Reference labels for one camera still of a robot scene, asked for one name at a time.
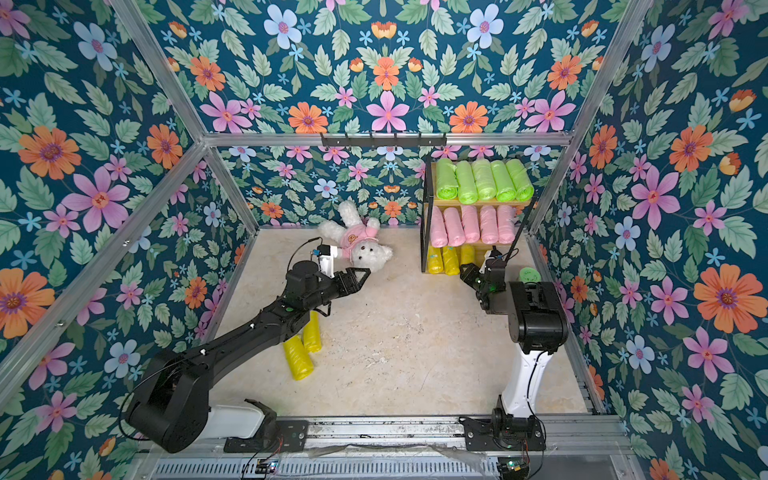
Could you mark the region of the yellow trash bag roll large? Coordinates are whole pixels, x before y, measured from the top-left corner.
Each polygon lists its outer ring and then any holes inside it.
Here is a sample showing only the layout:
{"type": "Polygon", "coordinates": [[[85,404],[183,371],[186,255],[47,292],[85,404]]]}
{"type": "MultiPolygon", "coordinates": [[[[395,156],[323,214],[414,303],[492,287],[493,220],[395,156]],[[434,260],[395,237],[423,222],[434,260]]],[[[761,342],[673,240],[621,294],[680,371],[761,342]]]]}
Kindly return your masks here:
{"type": "Polygon", "coordinates": [[[290,373],[295,381],[306,379],[314,372],[314,364],[300,335],[294,335],[283,343],[283,350],[290,373]]]}

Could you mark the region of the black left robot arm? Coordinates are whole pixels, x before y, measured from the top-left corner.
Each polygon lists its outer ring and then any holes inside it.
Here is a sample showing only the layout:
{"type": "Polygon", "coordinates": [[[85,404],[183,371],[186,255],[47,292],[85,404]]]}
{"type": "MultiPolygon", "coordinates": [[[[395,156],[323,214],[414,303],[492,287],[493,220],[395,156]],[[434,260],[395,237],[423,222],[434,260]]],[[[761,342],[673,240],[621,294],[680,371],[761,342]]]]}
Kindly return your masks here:
{"type": "Polygon", "coordinates": [[[168,453],[200,439],[254,437],[266,421],[266,409],[254,401],[213,406],[210,391],[252,357],[296,337],[311,312],[359,292],[370,275],[370,269],[359,267],[329,275],[316,262],[297,262],[286,273],[282,294],[240,327],[180,353],[156,354],[121,409],[122,419],[168,453]]]}

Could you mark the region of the upper green lidded jar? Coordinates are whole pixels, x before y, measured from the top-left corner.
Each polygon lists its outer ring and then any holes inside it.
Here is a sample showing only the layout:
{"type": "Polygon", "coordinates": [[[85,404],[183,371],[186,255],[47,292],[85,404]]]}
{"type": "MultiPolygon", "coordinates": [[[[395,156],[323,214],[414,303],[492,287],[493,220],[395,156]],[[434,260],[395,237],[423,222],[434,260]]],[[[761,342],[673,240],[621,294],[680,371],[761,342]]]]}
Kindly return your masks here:
{"type": "Polygon", "coordinates": [[[519,271],[518,279],[522,283],[539,283],[542,281],[542,276],[534,267],[523,267],[519,271]]]}

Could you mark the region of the wooden shelf black metal frame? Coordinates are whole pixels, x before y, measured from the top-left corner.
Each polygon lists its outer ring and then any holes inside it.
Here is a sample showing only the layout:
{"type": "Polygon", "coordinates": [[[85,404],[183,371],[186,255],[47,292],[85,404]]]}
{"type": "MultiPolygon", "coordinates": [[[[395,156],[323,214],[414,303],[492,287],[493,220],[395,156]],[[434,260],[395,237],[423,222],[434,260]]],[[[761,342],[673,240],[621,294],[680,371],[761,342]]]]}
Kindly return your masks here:
{"type": "MultiPolygon", "coordinates": [[[[458,198],[456,197],[453,200],[440,200],[437,198],[435,193],[435,177],[436,177],[436,163],[438,160],[434,158],[427,158],[425,161],[425,177],[424,177],[424,201],[423,201],[423,208],[422,208],[422,223],[420,227],[420,249],[421,249],[421,271],[424,273],[428,273],[427,271],[427,249],[430,244],[430,220],[431,220],[431,210],[433,206],[438,206],[442,213],[443,211],[448,207],[456,207],[459,210],[459,213],[461,215],[461,207],[463,204],[461,204],[458,201],[458,198]]],[[[516,216],[516,238],[514,242],[511,245],[515,244],[517,241],[517,237],[519,236],[519,231],[522,228],[522,222],[525,218],[526,211],[529,210],[529,205],[531,204],[531,200],[527,202],[519,202],[517,200],[513,202],[499,202],[496,200],[496,196],[489,201],[477,201],[475,204],[472,204],[475,206],[478,210],[478,214],[480,214],[480,209],[484,205],[491,205],[496,208],[496,214],[497,214],[497,207],[499,205],[510,205],[512,207],[516,208],[517,216],[516,216]]],[[[477,243],[464,243],[464,244],[472,244],[476,249],[476,254],[478,251],[482,251],[485,249],[494,249],[494,248],[500,248],[504,246],[504,244],[500,244],[497,242],[494,245],[486,245],[484,244],[481,239],[477,243]]]]}

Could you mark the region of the green circuit board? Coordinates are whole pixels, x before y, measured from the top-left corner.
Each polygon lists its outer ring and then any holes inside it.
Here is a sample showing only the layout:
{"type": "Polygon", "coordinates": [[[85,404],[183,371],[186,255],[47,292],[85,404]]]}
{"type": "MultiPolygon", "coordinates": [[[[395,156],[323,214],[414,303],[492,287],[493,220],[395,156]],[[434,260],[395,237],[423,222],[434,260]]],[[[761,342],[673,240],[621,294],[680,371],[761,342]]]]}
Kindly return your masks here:
{"type": "Polygon", "coordinates": [[[278,460],[260,459],[253,467],[254,475],[271,475],[275,474],[279,466],[278,460]]]}
{"type": "Polygon", "coordinates": [[[500,480],[526,480],[530,463],[522,458],[498,457],[497,472],[500,480]]]}

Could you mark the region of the black hook rail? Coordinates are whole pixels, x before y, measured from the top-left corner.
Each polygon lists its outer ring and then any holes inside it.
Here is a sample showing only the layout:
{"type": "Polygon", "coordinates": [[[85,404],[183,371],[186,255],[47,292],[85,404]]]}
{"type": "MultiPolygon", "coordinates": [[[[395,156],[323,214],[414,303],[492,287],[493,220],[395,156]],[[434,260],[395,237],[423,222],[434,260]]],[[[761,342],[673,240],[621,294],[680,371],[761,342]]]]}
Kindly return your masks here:
{"type": "Polygon", "coordinates": [[[443,147],[448,145],[444,134],[321,134],[321,145],[324,147],[443,147]]]}

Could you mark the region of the green trash bag roll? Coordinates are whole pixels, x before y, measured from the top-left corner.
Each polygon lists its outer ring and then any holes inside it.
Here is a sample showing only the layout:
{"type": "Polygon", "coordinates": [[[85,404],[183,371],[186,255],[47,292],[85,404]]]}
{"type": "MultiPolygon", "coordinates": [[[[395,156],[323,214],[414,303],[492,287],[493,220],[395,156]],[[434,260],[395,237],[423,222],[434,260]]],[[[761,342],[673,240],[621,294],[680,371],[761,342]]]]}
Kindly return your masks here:
{"type": "Polygon", "coordinates": [[[458,185],[458,201],[463,205],[475,204],[479,200],[479,194],[471,163],[468,161],[458,162],[455,176],[458,185]]]}
{"type": "Polygon", "coordinates": [[[492,200],[497,193],[491,163],[486,159],[476,160],[472,163],[476,190],[479,201],[492,200]]]}
{"type": "Polygon", "coordinates": [[[527,168],[519,159],[510,159],[506,168],[516,192],[516,200],[527,202],[532,199],[535,188],[528,176],[527,168]]]}
{"type": "Polygon", "coordinates": [[[453,200],[458,195],[456,166],[448,158],[441,158],[436,163],[435,193],[440,200],[453,200]]]}
{"type": "Polygon", "coordinates": [[[496,200],[504,203],[515,201],[517,190],[506,164],[501,160],[493,161],[491,163],[491,171],[496,187],[496,200]]]}

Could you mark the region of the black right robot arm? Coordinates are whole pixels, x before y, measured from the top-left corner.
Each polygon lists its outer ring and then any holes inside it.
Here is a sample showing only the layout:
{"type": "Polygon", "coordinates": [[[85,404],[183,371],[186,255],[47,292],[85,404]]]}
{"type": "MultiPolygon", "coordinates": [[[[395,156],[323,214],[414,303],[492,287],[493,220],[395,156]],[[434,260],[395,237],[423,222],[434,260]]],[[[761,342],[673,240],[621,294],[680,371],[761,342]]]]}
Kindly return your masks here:
{"type": "Polygon", "coordinates": [[[507,261],[491,256],[483,266],[463,264],[460,278],[470,286],[481,309],[507,318],[517,348],[511,378],[490,418],[461,417],[469,451],[542,451],[546,432],[534,405],[547,365],[569,336],[569,322],[553,283],[533,267],[506,279],[507,261]]]}

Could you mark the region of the green circuit board left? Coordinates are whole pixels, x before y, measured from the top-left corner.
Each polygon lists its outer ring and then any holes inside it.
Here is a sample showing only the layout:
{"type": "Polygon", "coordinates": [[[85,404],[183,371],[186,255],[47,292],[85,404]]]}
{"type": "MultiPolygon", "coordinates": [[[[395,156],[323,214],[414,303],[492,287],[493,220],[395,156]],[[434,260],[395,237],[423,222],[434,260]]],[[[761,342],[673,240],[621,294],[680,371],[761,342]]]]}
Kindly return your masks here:
{"type": "Polygon", "coordinates": [[[271,475],[275,474],[279,466],[278,460],[260,459],[253,467],[254,475],[271,475]]]}

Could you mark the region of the green circuit board right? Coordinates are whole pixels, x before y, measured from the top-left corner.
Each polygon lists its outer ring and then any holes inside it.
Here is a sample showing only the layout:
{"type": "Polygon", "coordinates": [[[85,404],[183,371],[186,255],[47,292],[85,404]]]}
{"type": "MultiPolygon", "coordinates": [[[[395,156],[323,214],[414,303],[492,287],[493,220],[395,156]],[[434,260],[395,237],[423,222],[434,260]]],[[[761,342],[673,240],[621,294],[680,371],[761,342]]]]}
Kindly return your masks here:
{"type": "Polygon", "coordinates": [[[497,472],[500,480],[526,480],[530,463],[522,458],[498,457],[497,472]]]}

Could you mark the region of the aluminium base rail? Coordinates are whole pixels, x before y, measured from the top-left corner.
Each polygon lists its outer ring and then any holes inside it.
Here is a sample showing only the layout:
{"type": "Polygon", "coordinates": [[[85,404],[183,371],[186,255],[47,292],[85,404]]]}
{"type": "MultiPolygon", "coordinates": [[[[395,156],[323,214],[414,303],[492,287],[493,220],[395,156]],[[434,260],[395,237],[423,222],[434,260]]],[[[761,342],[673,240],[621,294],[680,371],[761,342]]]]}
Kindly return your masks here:
{"type": "Polygon", "coordinates": [[[143,447],[130,479],[499,479],[497,458],[530,463],[527,479],[642,479],[614,416],[543,415],[542,451],[469,451],[464,416],[288,417],[279,444],[201,440],[177,454],[143,447]],[[254,475],[260,459],[275,474],[254,475]]]}

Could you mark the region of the white plush bunny pink shirt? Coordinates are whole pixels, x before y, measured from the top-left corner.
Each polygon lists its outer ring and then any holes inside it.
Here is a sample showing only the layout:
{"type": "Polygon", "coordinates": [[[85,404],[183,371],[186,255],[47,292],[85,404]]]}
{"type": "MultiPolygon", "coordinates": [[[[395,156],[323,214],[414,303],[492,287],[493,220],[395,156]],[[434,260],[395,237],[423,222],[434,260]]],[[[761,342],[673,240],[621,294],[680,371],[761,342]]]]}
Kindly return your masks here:
{"type": "Polygon", "coordinates": [[[326,220],[318,226],[320,235],[336,244],[341,256],[357,268],[377,272],[392,259],[393,250],[379,242],[380,221],[364,220],[355,203],[345,200],[338,206],[341,223],[326,220]]]}

